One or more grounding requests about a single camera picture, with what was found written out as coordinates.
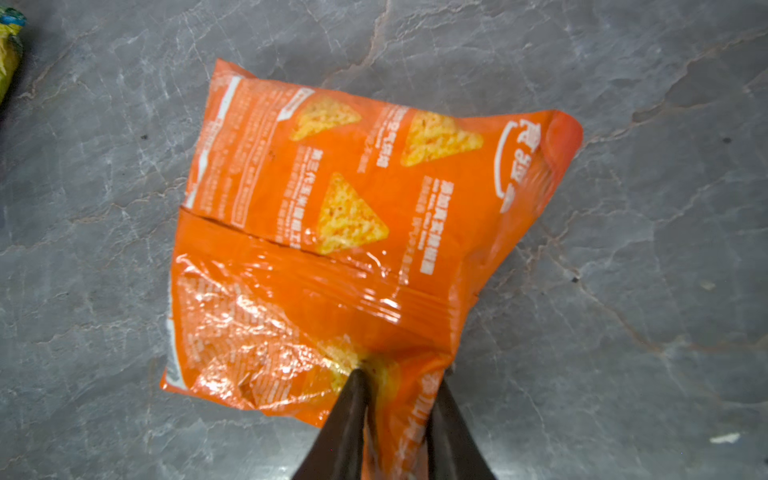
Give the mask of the green snack packet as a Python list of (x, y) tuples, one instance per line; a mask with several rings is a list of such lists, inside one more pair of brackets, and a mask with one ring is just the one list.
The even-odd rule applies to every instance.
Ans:
[(0, 100), (3, 101), (23, 56), (19, 35), (26, 26), (27, 19), (19, 10), (2, 6), (0, 22)]

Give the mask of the small orange snack packet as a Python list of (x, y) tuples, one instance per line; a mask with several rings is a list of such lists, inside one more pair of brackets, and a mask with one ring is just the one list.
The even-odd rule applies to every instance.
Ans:
[(218, 60), (179, 212), (163, 389), (319, 427), (361, 369), (364, 475), (406, 478), (470, 309), (582, 140), (558, 110), (455, 118)]

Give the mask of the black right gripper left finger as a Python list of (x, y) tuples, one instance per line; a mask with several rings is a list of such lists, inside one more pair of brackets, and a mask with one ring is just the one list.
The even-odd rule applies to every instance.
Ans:
[(293, 480), (361, 478), (370, 398), (365, 372), (353, 370)]

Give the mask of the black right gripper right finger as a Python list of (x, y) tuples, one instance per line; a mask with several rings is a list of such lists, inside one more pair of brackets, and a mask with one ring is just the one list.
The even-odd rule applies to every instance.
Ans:
[(426, 442), (430, 480), (496, 480), (446, 381), (437, 392)]

